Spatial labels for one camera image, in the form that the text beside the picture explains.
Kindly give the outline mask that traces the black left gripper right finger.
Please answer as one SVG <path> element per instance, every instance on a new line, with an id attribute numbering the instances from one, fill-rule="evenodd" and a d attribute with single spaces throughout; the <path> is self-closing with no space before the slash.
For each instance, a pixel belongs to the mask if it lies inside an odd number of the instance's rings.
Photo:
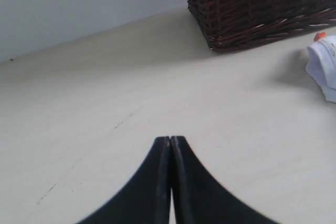
<path id="1" fill-rule="evenodd" d="M 226 190 L 183 136 L 171 137 L 176 223 L 275 223 Z"/>

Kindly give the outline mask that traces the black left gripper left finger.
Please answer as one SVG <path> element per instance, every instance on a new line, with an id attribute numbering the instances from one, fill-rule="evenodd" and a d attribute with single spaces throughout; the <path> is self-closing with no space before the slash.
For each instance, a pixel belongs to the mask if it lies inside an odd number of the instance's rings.
<path id="1" fill-rule="evenodd" d="M 170 138 L 157 137 L 131 179 L 98 210 L 80 223 L 169 223 Z"/>

